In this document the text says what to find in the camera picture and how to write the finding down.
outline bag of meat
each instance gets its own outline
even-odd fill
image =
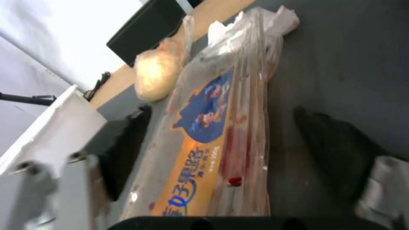
[[[269,215],[267,79],[281,48],[256,8],[184,67],[122,220]]]

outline wooden table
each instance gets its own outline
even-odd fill
[[[194,40],[207,34],[209,25],[214,21],[223,22],[227,20],[254,1],[255,0],[205,0],[190,13],[190,15],[195,18]],[[183,27],[178,30],[173,38],[183,42]],[[93,108],[101,107],[131,86],[134,80],[135,74],[133,69],[124,64],[117,71],[113,72],[111,78],[98,90],[90,102],[91,106]]]

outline gray table surface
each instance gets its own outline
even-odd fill
[[[292,119],[298,105],[352,123],[389,152],[409,159],[409,1],[259,0],[249,6],[295,9],[301,24],[285,37],[278,70],[268,93],[270,159],[268,188],[275,216],[352,213],[322,182]],[[204,37],[192,48],[200,51]],[[112,120],[141,102],[131,86],[99,109]],[[125,192],[113,204],[117,221],[155,120],[153,117]]]

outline plastic bag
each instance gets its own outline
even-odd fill
[[[121,219],[269,215],[266,87],[278,44],[253,9],[185,66]]]
[[[135,91],[147,102],[167,96],[174,88],[183,66],[190,60],[193,42],[194,19],[187,15],[183,19],[186,43],[165,38],[155,50],[147,50],[136,56]]]

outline red blood stain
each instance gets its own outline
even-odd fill
[[[241,177],[233,177],[229,179],[229,184],[232,187],[239,187],[241,186]]]
[[[149,210],[152,211],[153,208],[155,207],[155,203],[151,202],[148,207],[149,207]]]

